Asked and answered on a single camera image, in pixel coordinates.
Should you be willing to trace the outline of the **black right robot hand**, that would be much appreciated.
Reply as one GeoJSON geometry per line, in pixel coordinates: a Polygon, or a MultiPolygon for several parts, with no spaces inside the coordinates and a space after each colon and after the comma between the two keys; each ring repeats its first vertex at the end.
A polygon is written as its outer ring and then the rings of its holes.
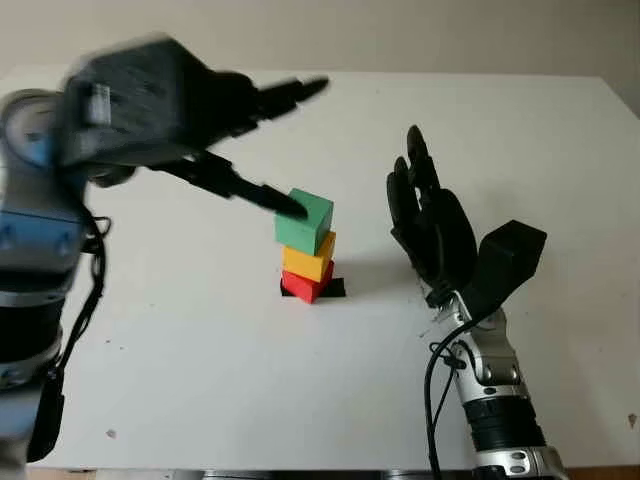
{"type": "Polygon", "coordinates": [[[407,133],[407,156],[387,175],[391,235],[430,288],[431,308],[445,304],[471,280],[477,247],[471,224],[457,196],[441,186],[418,126],[407,133]]]}

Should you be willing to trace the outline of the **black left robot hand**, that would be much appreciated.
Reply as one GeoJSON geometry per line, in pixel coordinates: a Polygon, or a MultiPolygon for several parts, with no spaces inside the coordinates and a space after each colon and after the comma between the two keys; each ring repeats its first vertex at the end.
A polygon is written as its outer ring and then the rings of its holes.
{"type": "MultiPolygon", "coordinates": [[[[221,78],[223,85],[214,91],[208,121],[212,146],[227,138],[237,138],[258,128],[265,120],[275,120],[296,110],[299,104],[320,94],[329,85],[325,76],[306,80],[290,79],[258,88],[237,72],[221,78]]],[[[294,219],[308,217],[307,209],[297,200],[267,185],[241,177],[232,163],[204,148],[179,160],[152,165],[151,171],[163,172],[225,199],[240,197],[266,210],[294,219]]]]}

